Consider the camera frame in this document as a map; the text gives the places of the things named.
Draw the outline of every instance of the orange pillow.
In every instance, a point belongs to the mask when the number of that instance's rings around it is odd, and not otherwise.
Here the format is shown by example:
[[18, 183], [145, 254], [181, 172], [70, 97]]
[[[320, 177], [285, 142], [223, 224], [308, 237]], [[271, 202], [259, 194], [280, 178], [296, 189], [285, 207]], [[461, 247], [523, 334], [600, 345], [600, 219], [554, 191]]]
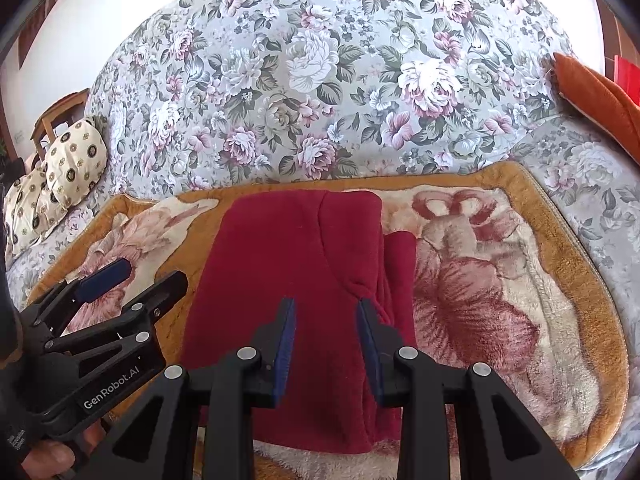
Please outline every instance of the orange pillow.
[[577, 59], [559, 52], [554, 57], [562, 96], [640, 164], [640, 107], [620, 86]]

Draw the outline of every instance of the red cloth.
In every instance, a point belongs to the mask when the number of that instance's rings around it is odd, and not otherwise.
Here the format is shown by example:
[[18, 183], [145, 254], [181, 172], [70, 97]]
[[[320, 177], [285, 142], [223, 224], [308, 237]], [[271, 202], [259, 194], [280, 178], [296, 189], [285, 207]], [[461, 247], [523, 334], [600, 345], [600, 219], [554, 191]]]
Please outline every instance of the red cloth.
[[613, 81], [635, 104], [640, 105], [640, 68], [625, 58], [616, 56]]
[[184, 335], [187, 368], [213, 364], [296, 301], [287, 389], [254, 410], [254, 438], [315, 451], [362, 453], [399, 438], [399, 410], [381, 410], [366, 381], [355, 324], [360, 298], [415, 345], [415, 237], [383, 236], [367, 191], [294, 190], [238, 199], [226, 212]]

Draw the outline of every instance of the finger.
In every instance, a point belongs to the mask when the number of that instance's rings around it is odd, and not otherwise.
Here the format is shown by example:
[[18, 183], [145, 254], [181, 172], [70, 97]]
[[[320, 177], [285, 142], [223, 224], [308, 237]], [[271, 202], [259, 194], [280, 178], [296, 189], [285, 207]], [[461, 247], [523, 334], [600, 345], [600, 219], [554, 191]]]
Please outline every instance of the finger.
[[31, 449], [22, 468], [32, 479], [40, 480], [68, 471], [75, 461], [73, 452], [64, 444], [43, 440]]
[[88, 452], [91, 453], [95, 447], [101, 443], [104, 439], [106, 433], [104, 432], [100, 421], [94, 422], [91, 426], [89, 426], [86, 430], [84, 430], [84, 440], [87, 442], [89, 449]]

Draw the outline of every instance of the white wall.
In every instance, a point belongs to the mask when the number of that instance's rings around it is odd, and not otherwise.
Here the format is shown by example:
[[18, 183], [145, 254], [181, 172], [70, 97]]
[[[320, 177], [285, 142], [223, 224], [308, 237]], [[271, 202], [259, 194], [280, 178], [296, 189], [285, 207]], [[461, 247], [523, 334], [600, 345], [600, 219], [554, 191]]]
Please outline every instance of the white wall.
[[[34, 152], [33, 124], [61, 97], [90, 87], [107, 58], [134, 28], [174, 0], [58, 0], [18, 70], [14, 44], [0, 67], [9, 131], [18, 156]], [[604, 71], [594, 0], [541, 0], [567, 30], [584, 63]]]
[[22, 68], [17, 42], [0, 67], [4, 113], [18, 156], [34, 152], [34, 122], [55, 101], [90, 87], [134, 28], [174, 0], [58, 0]]

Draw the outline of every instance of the cream pillow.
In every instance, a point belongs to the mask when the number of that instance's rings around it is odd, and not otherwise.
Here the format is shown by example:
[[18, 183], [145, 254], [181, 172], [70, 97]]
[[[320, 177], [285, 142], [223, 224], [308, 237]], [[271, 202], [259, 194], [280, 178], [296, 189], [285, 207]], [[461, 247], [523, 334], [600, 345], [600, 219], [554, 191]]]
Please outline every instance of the cream pillow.
[[87, 119], [73, 124], [51, 143], [43, 171], [53, 196], [66, 209], [94, 188], [107, 164], [107, 147]]
[[45, 173], [40, 170], [33, 170], [14, 182], [4, 197], [2, 210], [7, 268], [25, 250], [49, 236], [66, 215], [66, 207], [47, 187]]

